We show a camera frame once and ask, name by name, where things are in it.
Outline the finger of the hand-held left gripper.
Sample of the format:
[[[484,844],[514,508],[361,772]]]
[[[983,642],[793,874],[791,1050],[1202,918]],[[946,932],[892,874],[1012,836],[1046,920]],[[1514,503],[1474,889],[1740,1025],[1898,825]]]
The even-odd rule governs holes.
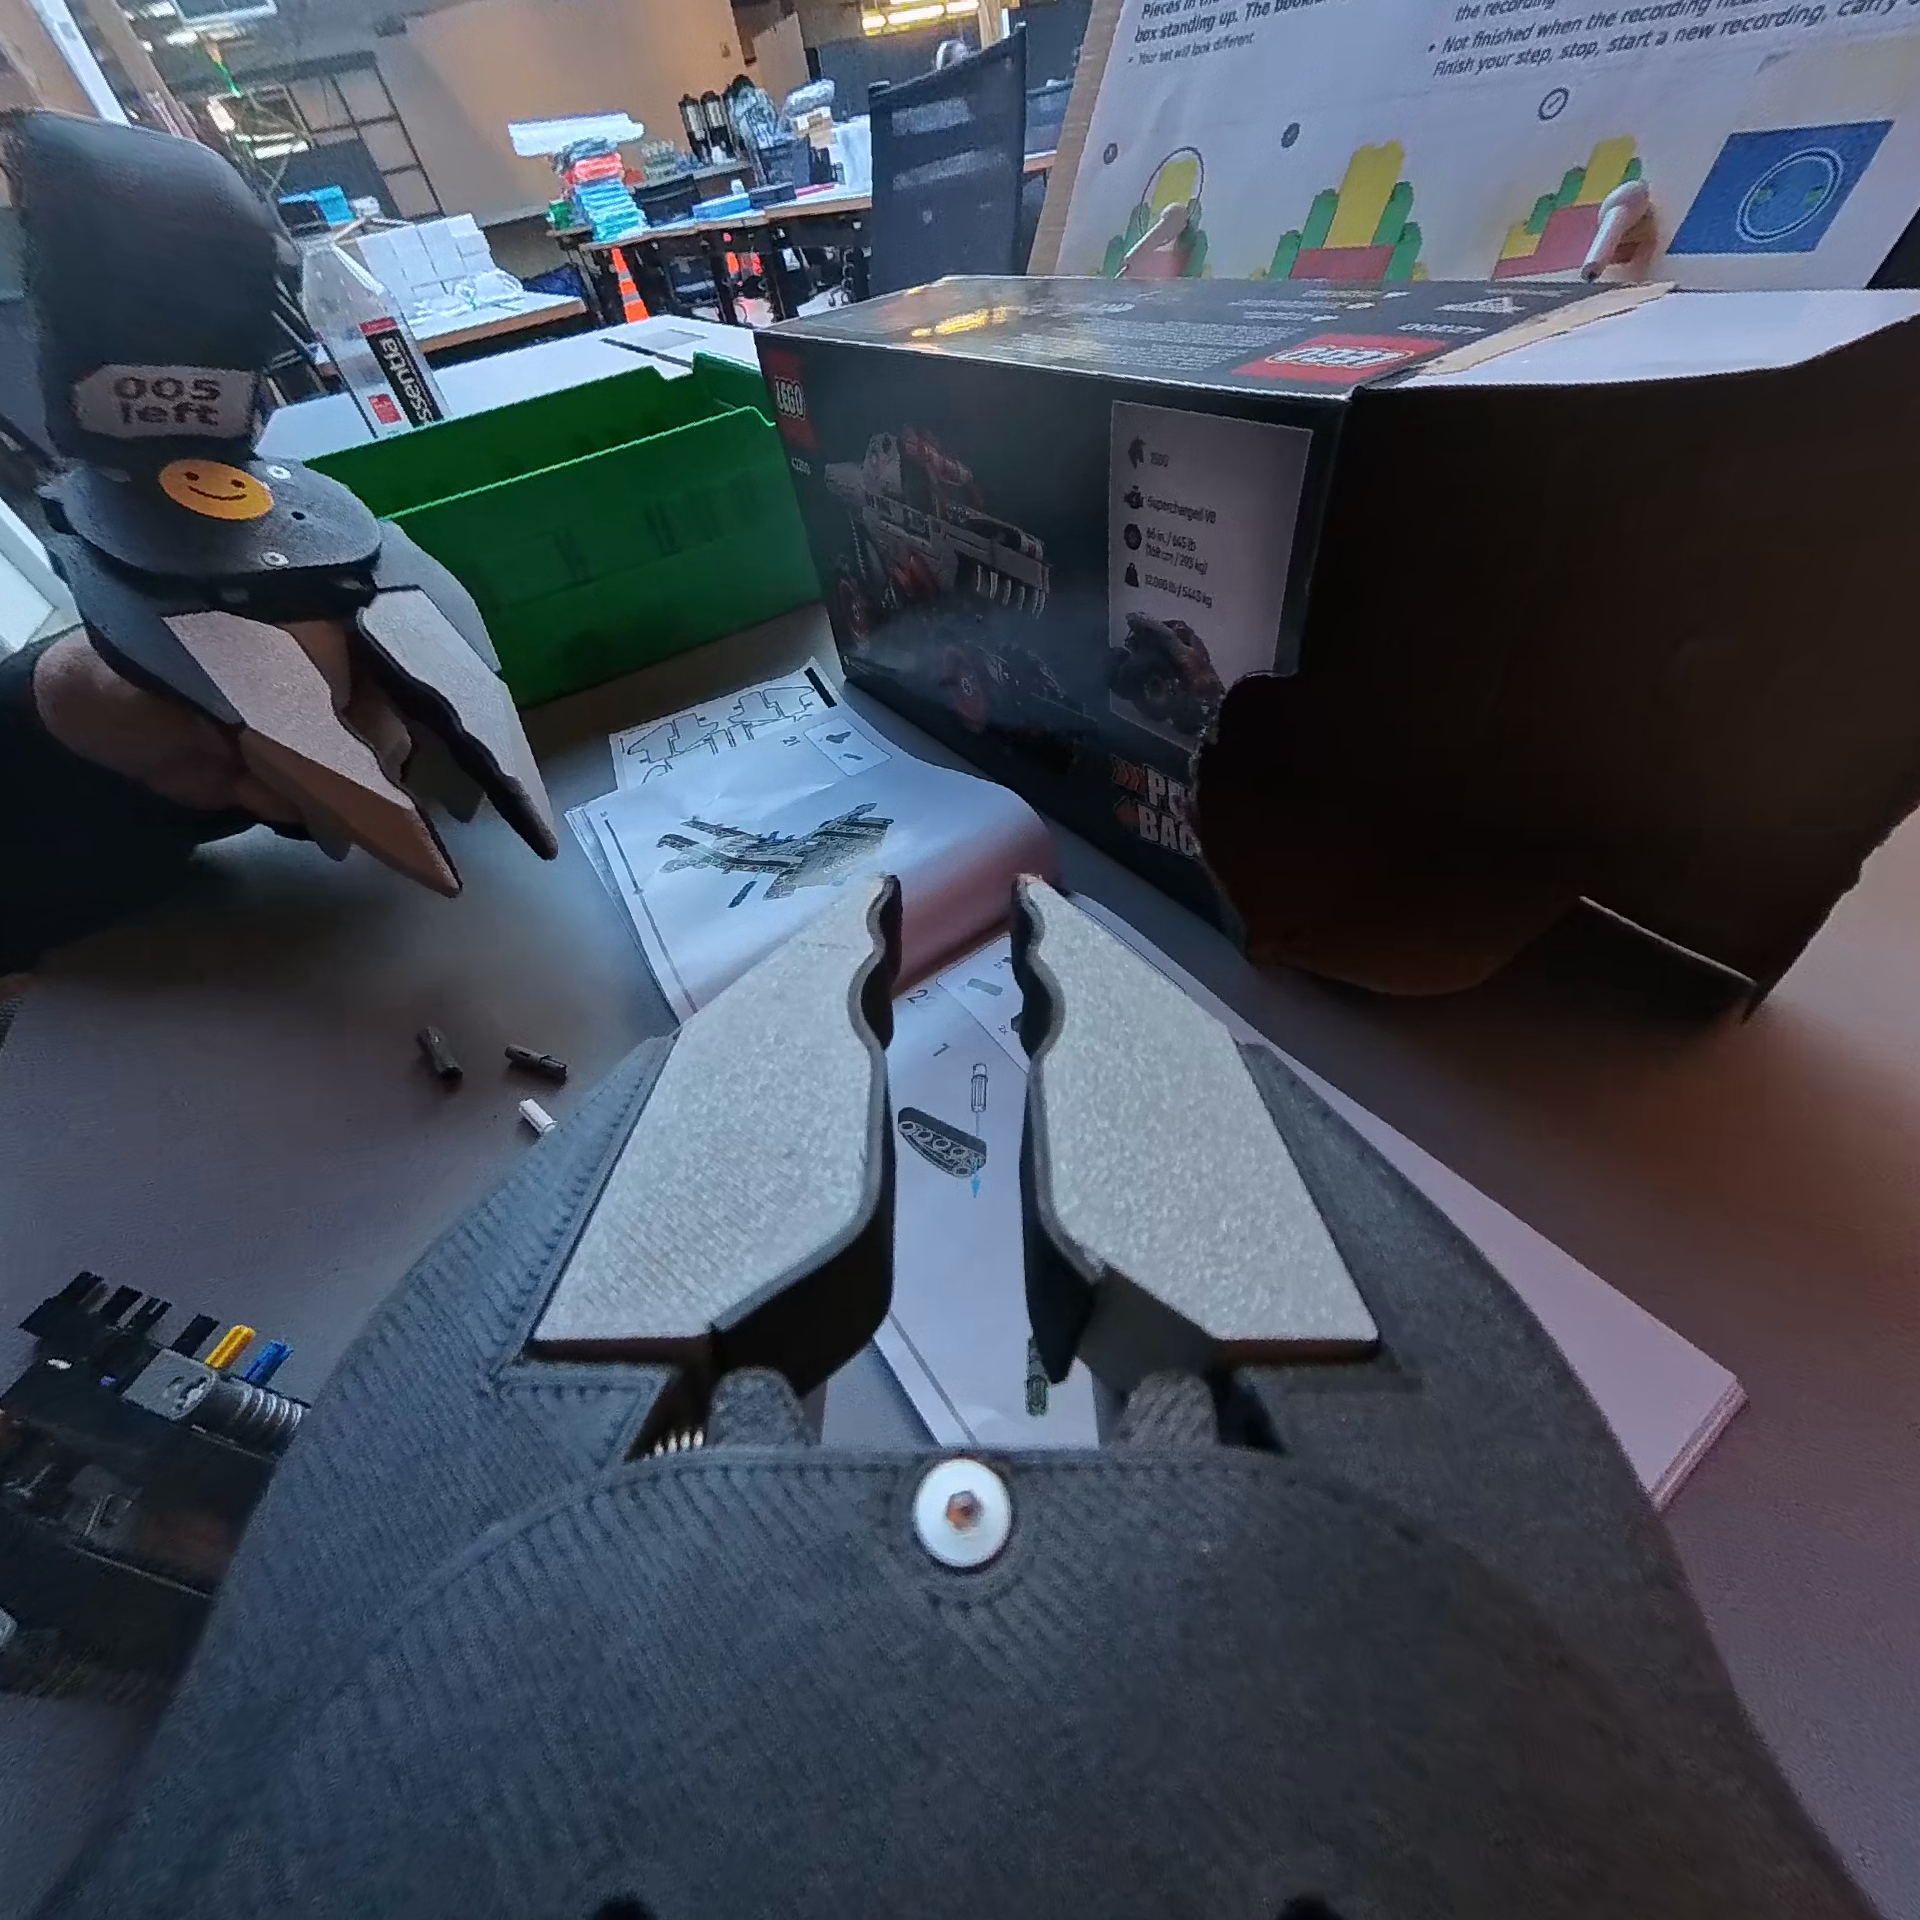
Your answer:
[[[378,531],[351,652],[407,735],[402,787],[458,822],[490,806],[531,852],[558,858],[553,809],[476,600],[402,526]]]
[[[298,637],[238,614],[170,614],[164,627],[236,713],[251,777],[296,805],[326,848],[368,852],[448,900],[462,890],[419,806],[341,721]]]

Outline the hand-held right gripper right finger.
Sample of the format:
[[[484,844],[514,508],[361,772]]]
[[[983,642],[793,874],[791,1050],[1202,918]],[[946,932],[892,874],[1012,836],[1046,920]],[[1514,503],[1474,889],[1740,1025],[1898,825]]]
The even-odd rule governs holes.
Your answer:
[[[1232,1032],[1017,877],[1023,1298],[1052,1382],[1349,1362],[1379,1331]]]

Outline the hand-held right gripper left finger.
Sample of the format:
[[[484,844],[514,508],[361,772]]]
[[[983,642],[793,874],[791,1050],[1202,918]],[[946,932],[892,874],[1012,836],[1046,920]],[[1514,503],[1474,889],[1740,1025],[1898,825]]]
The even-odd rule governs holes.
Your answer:
[[[863,877],[690,1017],[531,1326],[555,1362],[808,1396],[894,1297],[900,880]]]

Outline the green plastic bin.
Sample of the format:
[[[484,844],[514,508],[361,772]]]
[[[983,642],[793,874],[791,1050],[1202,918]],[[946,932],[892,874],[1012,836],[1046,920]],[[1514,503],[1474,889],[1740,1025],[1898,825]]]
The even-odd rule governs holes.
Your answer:
[[[306,463],[467,588],[517,708],[822,599],[766,385],[706,352]]]

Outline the person's left forearm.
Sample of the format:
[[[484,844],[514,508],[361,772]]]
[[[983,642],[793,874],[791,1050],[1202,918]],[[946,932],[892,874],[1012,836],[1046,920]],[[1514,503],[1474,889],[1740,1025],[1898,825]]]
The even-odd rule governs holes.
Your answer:
[[[260,822],[166,803],[63,748],[35,713],[43,638],[1,667],[1,973],[160,900],[191,856]]]

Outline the lego instruction booklet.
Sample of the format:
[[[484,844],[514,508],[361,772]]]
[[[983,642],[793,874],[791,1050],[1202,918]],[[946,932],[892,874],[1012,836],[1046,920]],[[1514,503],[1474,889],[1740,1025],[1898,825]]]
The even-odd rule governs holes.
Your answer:
[[[889,1044],[908,1151],[901,1263],[876,1344],[936,1443],[1091,1443],[1078,1366],[1050,1387],[1025,1334],[1017,1142],[1025,1050],[1003,916],[1058,861],[1005,787],[884,744],[817,665],[608,742],[615,788],[565,817],[680,1020],[853,880],[898,877]]]

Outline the black lego box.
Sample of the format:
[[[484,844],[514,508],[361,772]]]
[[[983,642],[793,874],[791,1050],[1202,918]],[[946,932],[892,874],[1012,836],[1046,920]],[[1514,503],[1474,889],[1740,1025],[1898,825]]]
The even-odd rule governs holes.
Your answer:
[[[845,679],[1259,967],[1757,1005],[1915,813],[1915,294],[961,278],[755,341]]]

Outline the partly built lego model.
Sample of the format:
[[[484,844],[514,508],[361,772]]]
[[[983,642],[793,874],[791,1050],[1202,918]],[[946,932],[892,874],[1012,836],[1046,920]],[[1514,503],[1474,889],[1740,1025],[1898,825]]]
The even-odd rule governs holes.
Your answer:
[[[1,1689],[144,1704],[191,1663],[307,1405],[291,1354],[81,1270],[1,1396]]]

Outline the person's left hand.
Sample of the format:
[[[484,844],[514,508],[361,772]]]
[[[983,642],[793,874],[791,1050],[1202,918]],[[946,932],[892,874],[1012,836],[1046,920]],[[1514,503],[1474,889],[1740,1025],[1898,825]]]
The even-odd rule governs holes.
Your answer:
[[[387,778],[400,781],[414,754],[410,728],[378,687],[356,677],[345,627],[296,620],[282,630],[319,671],[347,731],[371,748]],[[58,637],[41,652],[32,696],[51,741],[167,805],[307,828],[298,803],[255,778],[221,728],[126,680],[84,632]]]

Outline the clear plastic bottle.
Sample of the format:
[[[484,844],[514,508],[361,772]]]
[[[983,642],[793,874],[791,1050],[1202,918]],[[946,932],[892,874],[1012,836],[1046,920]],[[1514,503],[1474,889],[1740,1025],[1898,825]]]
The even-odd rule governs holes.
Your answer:
[[[400,307],[339,245],[312,245],[302,252],[300,303],[374,439],[445,421],[436,377]]]

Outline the stack of white boxes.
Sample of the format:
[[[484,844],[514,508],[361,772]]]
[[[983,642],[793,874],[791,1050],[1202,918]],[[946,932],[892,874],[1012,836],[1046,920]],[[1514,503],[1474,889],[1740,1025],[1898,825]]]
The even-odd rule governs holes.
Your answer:
[[[497,271],[486,232],[467,213],[364,226],[350,247],[366,273],[407,307],[451,298]]]

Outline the stack of colourful packets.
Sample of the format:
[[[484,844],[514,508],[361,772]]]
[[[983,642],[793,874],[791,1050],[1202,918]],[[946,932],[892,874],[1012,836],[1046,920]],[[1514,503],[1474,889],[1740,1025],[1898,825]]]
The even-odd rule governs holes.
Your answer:
[[[615,245],[648,228],[628,182],[618,142],[605,137],[576,139],[553,155],[573,226],[596,245]]]

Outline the instruction poster board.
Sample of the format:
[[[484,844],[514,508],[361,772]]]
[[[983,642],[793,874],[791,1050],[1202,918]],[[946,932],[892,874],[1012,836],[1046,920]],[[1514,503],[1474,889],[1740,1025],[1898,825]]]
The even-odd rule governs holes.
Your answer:
[[[1909,2],[1101,5],[1030,266],[1117,277],[1197,198],[1199,277],[1578,278],[1643,180],[1632,275],[1913,282],[1915,115]]]

